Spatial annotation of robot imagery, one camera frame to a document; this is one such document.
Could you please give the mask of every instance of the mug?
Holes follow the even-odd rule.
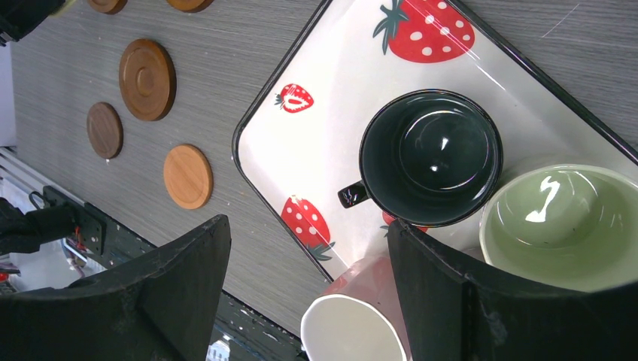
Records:
[[[359,152],[361,181],[338,192],[344,208],[368,198],[415,226],[460,222],[494,192],[503,146],[494,122],[461,94],[427,89],[384,106]]]
[[[301,320],[311,361],[410,359],[408,333],[389,256],[355,262]]]
[[[638,185],[609,169],[550,165],[521,174],[485,206],[479,240],[503,271],[593,292],[638,280]]]

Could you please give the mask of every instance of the gray table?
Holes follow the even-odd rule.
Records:
[[[326,286],[231,160],[235,125],[320,0],[216,0],[183,14],[161,0],[131,0],[116,16],[83,1],[13,47],[18,155],[157,245],[203,220],[230,216],[232,253],[225,290],[293,332]],[[638,3],[469,0],[497,31],[633,146],[638,95]],[[156,123],[133,118],[120,97],[120,55],[136,38],[170,52],[178,74],[171,113]],[[125,145],[98,158],[86,136],[95,102],[120,113]],[[204,151],[215,173],[211,201],[184,211],[162,179],[177,144]]]

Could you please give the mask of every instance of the black mug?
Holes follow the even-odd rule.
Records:
[[[361,180],[338,196],[344,208],[370,198],[415,226],[447,226],[485,204],[502,169],[498,130],[479,105],[451,91],[419,90],[372,118],[359,152]]]

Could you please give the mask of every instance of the strawberry print tray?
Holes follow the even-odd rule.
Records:
[[[324,1],[235,131],[239,171],[329,279],[387,249],[392,217],[344,209],[360,179],[363,132],[379,109],[419,89],[479,103],[503,140],[507,171],[563,154],[638,180],[636,151],[458,0]],[[479,247],[481,211],[423,229]]]

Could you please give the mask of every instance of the white wall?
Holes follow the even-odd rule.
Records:
[[[0,147],[9,145],[16,145],[16,111],[11,49],[7,46],[0,47]]]

